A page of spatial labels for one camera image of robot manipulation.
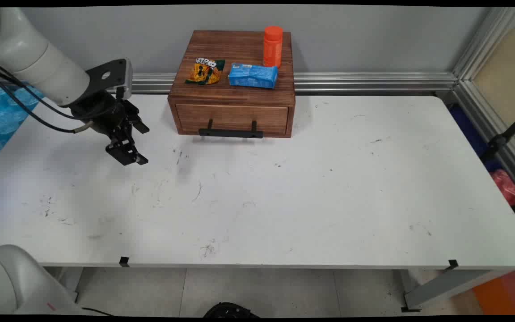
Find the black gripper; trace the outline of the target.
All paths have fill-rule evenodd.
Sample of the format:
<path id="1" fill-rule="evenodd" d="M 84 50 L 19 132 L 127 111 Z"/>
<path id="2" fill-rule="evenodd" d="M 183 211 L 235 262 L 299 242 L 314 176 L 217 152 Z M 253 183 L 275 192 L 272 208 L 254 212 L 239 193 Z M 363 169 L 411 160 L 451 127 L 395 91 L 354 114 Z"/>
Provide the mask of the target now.
<path id="1" fill-rule="evenodd" d="M 141 134 L 150 131 L 150 128 L 143 123 L 139 116 L 139 109 L 134 104 L 129 100 L 117 99 L 106 90 L 70 104 L 70 112 L 74 118 L 80 118 L 83 122 L 92 120 L 91 128 L 108 137 L 121 132 L 121 128 L 127 122 Z M 148 163 L 148 159 L 137 151 L 135 142 L 129 135 L 114 137 L 106 146 L 106 152 L 124 166 Z"/>

